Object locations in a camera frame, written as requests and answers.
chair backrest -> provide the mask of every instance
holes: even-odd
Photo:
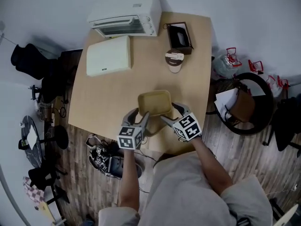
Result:
[[[33,44],[27,44],[25,48],[17,45],[10,60],[16,70],[37,80],[49,74],[51,61],[45,58]]]

wooden floor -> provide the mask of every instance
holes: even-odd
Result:
[[[67,191],[70,200],[70,204],[59,201],[62,214],[68,225],[80,225],[88,213],[97,221],[100,209],[115,207],[118,204],[120,181],[102,175],[90,165],[89,150],[85,144],[90,134],[88,131],[69,125],[68,116],[60,119],[60,124],[66,127],[70,140],[66,150],[55,149],[62,156],[58,162],[59,167],[69,173],[62,176],[58,183]],[[262,141],[267,134],[268,129],[248,137],[236,135],[223,125],[217,115],[207,115],[203,128],[204,142],[234,182],[255,174],[267,196],[277,197],[279,206],[288,211],[301,198],[301,158],[296,157],[297,150],[290,146],[279,152],[275,137],[269,146],[263,146]],[[296,137],[294,142],[300,144],[301,137]],[[143,149],[142,152],[155,159],[161,155]],[[137,155],[137,158],[145,165],[143,175],[139,179],[140,188],[149,192],[154,161],[140,155]],[[291,189],[295,184],[300,186],[293,191]],[[145,209],[147,196],[146,193],[140,192],[140,213]]]

person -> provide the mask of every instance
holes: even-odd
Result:
[[[120,205],[99,211],[99,226],[269,226],[272,209],[255,176],[233,184],[203,143],[195,152],[160,161],[145,211],[139,210],[139,183],[134,151],[124,151]]]

wooden table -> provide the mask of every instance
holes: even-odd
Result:
[[[184,58],[177,74],[169,71],[165,53],[170,49],[163,24],[186,22],[194,50]],[[132,69],[96,77],[86,74],[87,48],[104,38],[91,30],[83,49],[71,97],[69,124],[95,134],[116,139],[123,116],[138,107],[138,95],[166,89],[173,102],[190,107],[203,127],[211,71],[211,20],[208,17],[163,12],[158,37],[131,37]],[[180,114],[173,110],[174,118]],[[142,147],[153,151],[181,154],[193,150],[189,143],[166,126],[148,138]]]

white paper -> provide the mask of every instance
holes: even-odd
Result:
[[[225,120],[225,114],[227,112],[227,109],[230,110],[231,107],[235,104],[237,100],[237,92],[238,89],[234,88],[216,94],[216,101],[214,103],[223,120]],[[229,119],[230,117],[231,115],[227,113],[226,119]]]
[[[33,149],[34,145],[36,144],[37,142],[37,134],[33,128],[33,126],[30,127],[30,131],[29,131],[29,134],[27,136],[27,141],[29,143],[29,146],[31,149]]]

